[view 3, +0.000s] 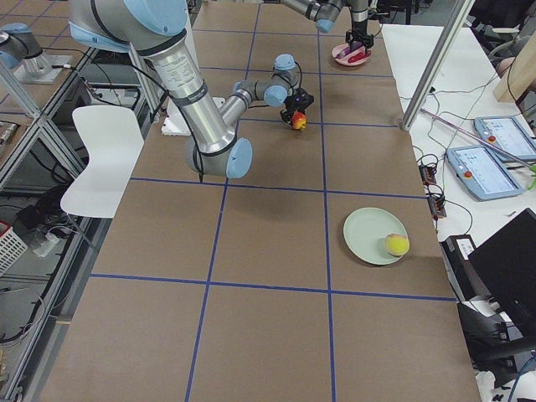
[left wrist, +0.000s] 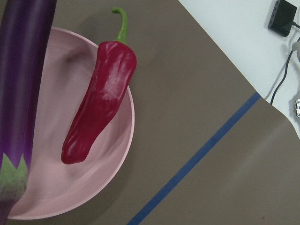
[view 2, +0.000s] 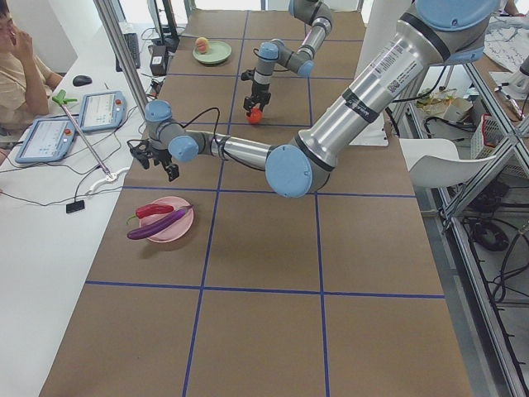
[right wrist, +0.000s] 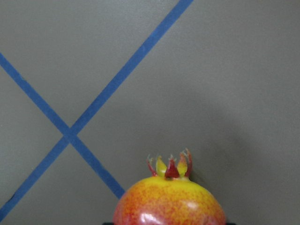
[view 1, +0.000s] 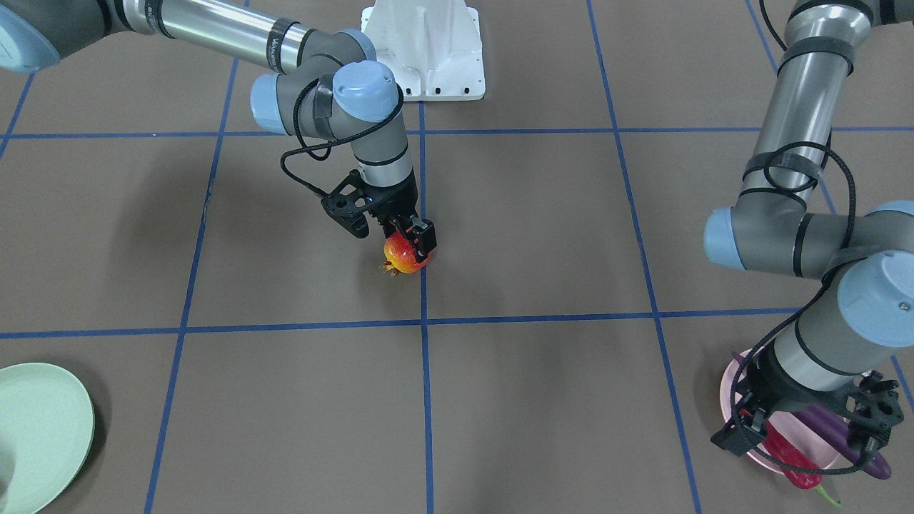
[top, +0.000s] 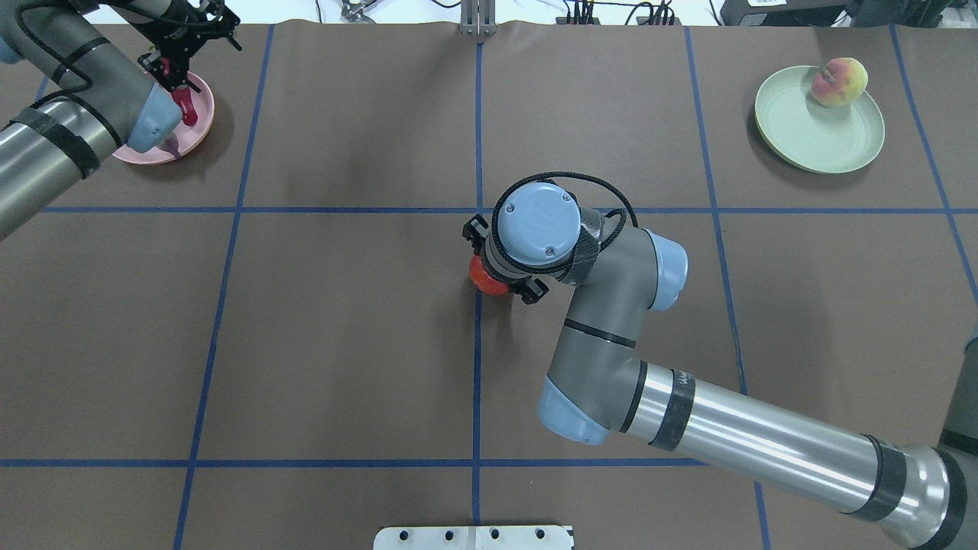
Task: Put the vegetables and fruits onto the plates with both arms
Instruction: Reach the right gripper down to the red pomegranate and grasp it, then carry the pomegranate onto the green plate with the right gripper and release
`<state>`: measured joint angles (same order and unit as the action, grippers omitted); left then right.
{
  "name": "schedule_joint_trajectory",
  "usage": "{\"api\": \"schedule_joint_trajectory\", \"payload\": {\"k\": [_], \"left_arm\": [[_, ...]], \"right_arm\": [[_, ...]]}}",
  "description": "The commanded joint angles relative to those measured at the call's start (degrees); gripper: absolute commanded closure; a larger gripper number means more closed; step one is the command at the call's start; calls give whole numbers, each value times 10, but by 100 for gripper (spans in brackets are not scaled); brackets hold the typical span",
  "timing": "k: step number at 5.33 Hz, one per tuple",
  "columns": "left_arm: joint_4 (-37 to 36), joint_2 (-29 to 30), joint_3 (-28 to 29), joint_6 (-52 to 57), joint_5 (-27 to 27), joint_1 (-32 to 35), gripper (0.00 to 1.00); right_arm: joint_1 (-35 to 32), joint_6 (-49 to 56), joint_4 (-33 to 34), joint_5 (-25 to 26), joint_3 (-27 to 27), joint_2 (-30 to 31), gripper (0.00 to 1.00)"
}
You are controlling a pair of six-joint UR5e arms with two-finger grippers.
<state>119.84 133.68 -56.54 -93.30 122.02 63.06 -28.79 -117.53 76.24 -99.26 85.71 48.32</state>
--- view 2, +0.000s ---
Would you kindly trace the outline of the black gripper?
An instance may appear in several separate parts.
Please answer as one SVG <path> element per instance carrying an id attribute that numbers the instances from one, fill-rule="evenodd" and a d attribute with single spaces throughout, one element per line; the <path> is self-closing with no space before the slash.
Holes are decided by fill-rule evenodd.
<path id="1" fill-rule="evenodd" d="M 271 93 L 269 91 L 269 84 L 261 84 L 253 81 L 251 85 L 251 95 L 245 97 L 243 108 L 247 114 L 251 114 L 254 108 L 259 108 L 261 112 L 269 104 Z"/>
<path id="2" fill-rule="evenodd" d="M 167 149 L 158 148 L 151 140 L 145 140 L 145 168 L 150 167 L 150 163 L 154 166 L 162 165 L 168 175 L 168 181 L 172 182 L 179 177 L 179 166 L 173 164 L 172 156 Z"/>

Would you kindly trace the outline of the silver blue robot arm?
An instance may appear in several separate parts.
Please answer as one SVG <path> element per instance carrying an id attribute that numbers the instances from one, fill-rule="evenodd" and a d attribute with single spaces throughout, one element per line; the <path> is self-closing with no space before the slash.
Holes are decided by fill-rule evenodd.
<path id="1" fill-rule="evenodd" d="M 367 64 L 341 96 L 307 130 L 287 144 L 271 146 L 215 132 L 193 131 L 172 117 L 170 105 L 146 105 L 144 167 L 162 165 L 171 179 L 179 163 L 213 155 L 261 170 L 272 190 L 297 198 L 323 187 L 339 153 L 417 76 L 433 65 L 477 60 L 484 50 L 496 1 L 415 1 L 396 23 L 394 38 Z"/>
<path id="2" fill-rule="evenodd" d="M 296 50 L 289 49 L 280 39 L 263 42 L 255 49 L 255 67 L 241 74 L 241 80 L 251 82 L 251 93 L 243 102 L 249 123 L 257 123 L 269 104 L 275 67 L 279 65 L 300 77 L 309 77 L 317 51 L 331 34 L 333 16 L 323 1 L 293 0 L 288 4 L 288 12 L 308 26 L 307 34 Z"/>

